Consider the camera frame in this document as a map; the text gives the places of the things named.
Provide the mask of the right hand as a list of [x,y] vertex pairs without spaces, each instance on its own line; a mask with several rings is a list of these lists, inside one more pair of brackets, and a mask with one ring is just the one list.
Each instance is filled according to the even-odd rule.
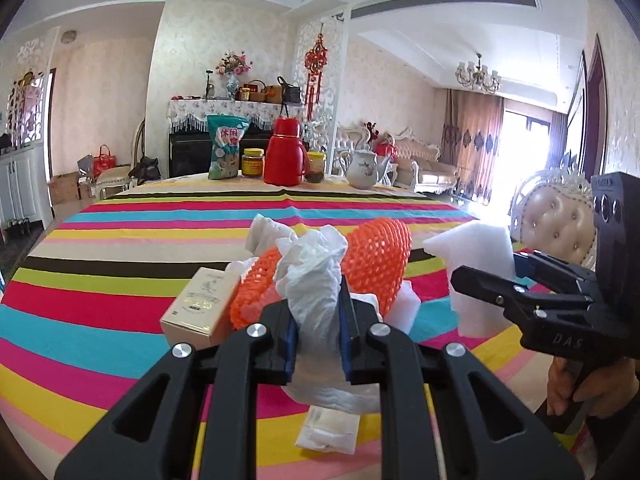
[[623,358],[615,364],[592,372],[575,388],[575,378],[567,359],[555,356],[548,371],[547,414],[562,415],[568,402],[592,401],[590,416],[605,418],[624,408],[638,393],[636,361]]

